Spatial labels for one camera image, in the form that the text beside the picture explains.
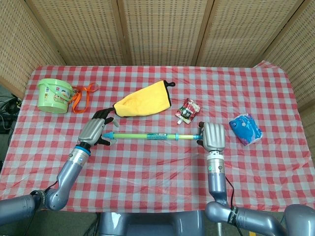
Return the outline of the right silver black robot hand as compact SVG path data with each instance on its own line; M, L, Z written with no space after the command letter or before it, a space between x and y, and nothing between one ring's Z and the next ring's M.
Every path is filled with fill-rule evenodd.
M202 136L197 140L197 144L204 147L208 152L222 152L225 148L225 131L224 126L218 123L199 122L198 134Z

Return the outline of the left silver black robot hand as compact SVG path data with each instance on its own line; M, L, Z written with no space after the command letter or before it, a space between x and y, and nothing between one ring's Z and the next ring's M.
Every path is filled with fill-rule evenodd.
M109 113L116 111L114 107L97 111L91 120L89 120L81 133L78 136L78 146L89 150L92 146L97 144L110 146L111 142L102 139L102 132L105 125L113 122L116 127L119 127L119 123L113 117L108 117Z

